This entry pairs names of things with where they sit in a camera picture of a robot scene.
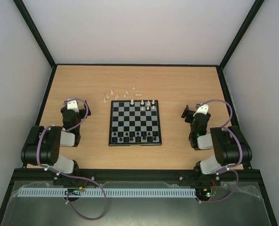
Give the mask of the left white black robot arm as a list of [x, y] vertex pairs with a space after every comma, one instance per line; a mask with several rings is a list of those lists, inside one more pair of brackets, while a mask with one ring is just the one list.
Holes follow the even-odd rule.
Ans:
[[91, 115], [86, 100], [69, 98], [60, 110], [62, 126], [33, 126], [21, 151], [23, 166], [42, 167], [59, 175], [76, 176], [79, 166], [75, 160], [60, 154], [61, 147], [77, 147], [80, 125]]

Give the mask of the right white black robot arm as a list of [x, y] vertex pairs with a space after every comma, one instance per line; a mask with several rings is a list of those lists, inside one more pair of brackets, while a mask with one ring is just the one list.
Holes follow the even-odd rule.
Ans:
[[196, 151], [214, 150], [212, 156], [197, 162], [194, 167], [194, 180], [201, 185], [210, 179], [210, 175], [218, 175], [252, 160], [251, 148], [238, 126], [214, 127], [207, 131], [211, 116], [208, 109], [207, 104], [197, 106], [195, 111], [187, 105], [181, 116], [190, 124], [191, 147]]

